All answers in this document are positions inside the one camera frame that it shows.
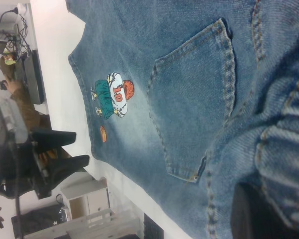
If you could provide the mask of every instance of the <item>pocket stitching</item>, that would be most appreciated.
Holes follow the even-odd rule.
[[[148,105],[149,105],[149,117],[151,118],[152,120],[152,123],[154,124],[154,127],[158,133],[158,136],[161,140],[161,144],[162,144],[162,147],[163,147],[163,151],[164,151],[164,157],[165,157],[165,163],[166,163],[166,169],[168,171],[169,174],[173,175],[172,173],[172,170],[171,170],[171,165],[173,165],[170,160],[169,160],[169,156],[168,156],[168,153],[167,153],[167,148],[166,148],[166,145],[164,143],[164,139],[162,137],[162,134],[155,122],[155,119],[153,118],[153,116],[151,115],[151,108],[150,108],[150,99],[149,99],[149,93],[150,93],[150,90],[151,90],[151,87],[153,85],[153,83],[155,82],[155,76],[157,75],[157,69],[159,67],[162,67],[162,66],[166,66],[172,62],[174,62],[175,60],[179,59],[180,57],[183,57],[184,55],[192,52],[193,50],[197,49],[197,47],[201,46],[202,44],[204,44],[205,42],[207,42],[208,40],[210,40],[212,37],[214,37],[215,35],[220,35],[220,39],[221,39],[221,45],[223,46],[223,53],[225,55],[225,94],[227,95],[227,91],[229,91],[229,99],[226,99],[226,97],[224,96],[224,100],[225,100],[225,119],[228,118],[233,110],[233,105],[234,105],[234,101],[235,101],[235,61],[234,61],[234,54],[233,54],[233,46],[227,36],[227,32],[226,32],[226,29],[225,29],[225,25],[223,23],[223,21],[221,19],[217,20],[214,24],[212,25],[209,25],[209,29],[207,29],[208,31],[204,31],[201,32],[201,33],[198,33],[198,35],[196,37],[193,37],[191,38],[190,40],[188,40],[187,42],[183,43],[182,45],[180,45],[177,49],[175,49],[174,51],[172,51],[171,53],[161,57],[161,58],[158,58],[155,60],[155,63],[154,63],[154,66],[153,66],[153,69],[152,69],[152,73],[151,73],[151,76],[150,76],[150,79],[149,79],[149,82],[148,82],[148,87],[147,87],[147,102],[148,102]],[[212,32],[212,34],[210,36],[208,36],[207,38],[204,38],[199,44],[196,44],[194,45],[193,47],[191,47],[189,50],[185,51],[185,52],[182,52],[181,54],[179,54],[177,57],[173,57],[174,54],[176,54],[179,50],[181,50],[184,46],[188,45],[189,43],[191,43],[193,40],[197,39],[198,37],[201,37],[202,36],[202,33],[203,34],[207,34],[209,32]],[[228,46],[226,47],[225,44],[224,44],[224,38],[226,39],[227,41],[227,44]],[[164,58],[169,58],[169,57],[172,57],[171,60],[166,60],[164,61]],[[228,69],[227,67],[230,67],[230,74],[231,74],[231,80],[230,80],[230,83],[228,83],[228,77],[227,77],[227,74],[226,72],[228,72]],[[192,173],[193,175],[197,175],[197,171],[192,171],[191,169],[189,168],[184,168],[184,167],[179,167],[178,168],[181,168],[181,169],[185,169],[188,173]],[[192,180],[190,178],[187,178],[187,179],[184,179],[186,181],[190,181],[192,182]]]
[[[233,53],[233,46],[226,34],[225,25],[223,22],[220,23],[222,27],[223,35],[220,34],[221,45],[223,46],[225,55],[225,90],[224,90],[224,100],[225,100],[225,121],[230,117],[235,102],[235,57]],[[230,71],[231,79],[228,80],[227,73]]]

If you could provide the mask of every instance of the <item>white jersey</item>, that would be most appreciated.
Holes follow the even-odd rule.
[[[128,104],[123,89],[123,80],[119,73],[109,75],[109,87],[112,98],[112,105],[118,111],[118,116],[123,117],[128,112]]]

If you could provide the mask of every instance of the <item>cable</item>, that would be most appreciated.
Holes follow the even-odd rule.
[[[13,10],[5,11],[4,13],[1,14],[0,22],[1,22],[2,18],[3,18],[3,15],[5,15],[8,12],[14,12],[15,14],[19,14],[19,11],[18,11],[17,7],[15,7]]]

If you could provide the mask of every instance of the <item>back pocket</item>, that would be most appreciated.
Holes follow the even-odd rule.
[[[222,19],[155,61],[148,103],[169,174],[198,180],[234,102],[235,59]]]

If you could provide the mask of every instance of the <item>orange basketball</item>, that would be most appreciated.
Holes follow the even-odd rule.
[[[101,134],[102,142],[105,143],[106,142],[106,131],[103,126],[100,127],[100,134]]]

